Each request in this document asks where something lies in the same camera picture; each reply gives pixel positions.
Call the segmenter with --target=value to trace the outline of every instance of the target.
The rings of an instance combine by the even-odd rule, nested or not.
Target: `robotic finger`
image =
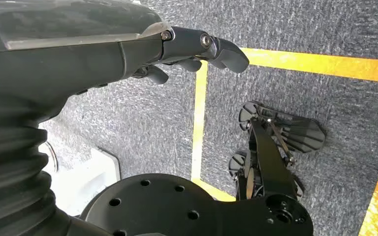
[[[200,60],[206,60],[217,68],[228,68],[233,72],[241,73],[250,63],[246,55],[234,43],[210,36],[201,30],[172,27],[161,33],[161,39],[162,54],[153,64],[177,64],[187,71],[195,72],[202,65]],[[148,72],[152,65],[145,67]],[[156,75],[147,73],[146,76],[142,76],[141,71],[137,71],[133,77],[149,77],[157,84],[167,81],[165,73]]]

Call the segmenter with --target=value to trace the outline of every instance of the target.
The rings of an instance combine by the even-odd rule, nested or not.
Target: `bolt head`
[[[172,34],[169,31],[165,31],[161,33],[162,40],[169,40],[172,38]]]
[[[211,42],[212,42],[211,37],[207,33],[204,33],[201,35],[202,47],[209,48],[211,46]]]

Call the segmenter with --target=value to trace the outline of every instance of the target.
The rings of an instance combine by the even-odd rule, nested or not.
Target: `gray carpet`
[[[374,0],[141,1],[171,25],[202,29],[241,47],[378,59]],[[70,98],[44,124],[64,168],[86,160],[93,146],[119,157],[122,177],[189,178],[195,75],[164,68],[170,80],[163,86],[130,79]],[[378,179],[378,83],[257,66],[235,74],[210,66],[201,175],[229,193],[234,183],[227,161],[247,147],[237,115],[249,100],[321,123],[325,147],[296,154],[292,171],[306,187],[303,204],[316,236],[358,235]]]

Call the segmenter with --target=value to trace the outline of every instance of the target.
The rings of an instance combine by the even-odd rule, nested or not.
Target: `black metal bracket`
[[[248,157],[252,163],[257,163],[253,169],[260,171],[264,196],[279,193],[296,198],[293,177],[286,169],[275,142],[259,121],[252,119],[250,124]]]

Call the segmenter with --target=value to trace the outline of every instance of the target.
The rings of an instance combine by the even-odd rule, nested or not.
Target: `wheel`
[[[231,177],[234,177],[235,174],[244,169],[244,165],[246,163],[246,154],[243,152],[237,152],[232,155],[231,159],[228,162],[228,171]]]
[[[238,114],[238,124],[243,131],[246,131],[247,124],[252,117],[257,117],[257,106],[261,106],[262,104],[255,101],[250,101],[244,103],[243,107]]]

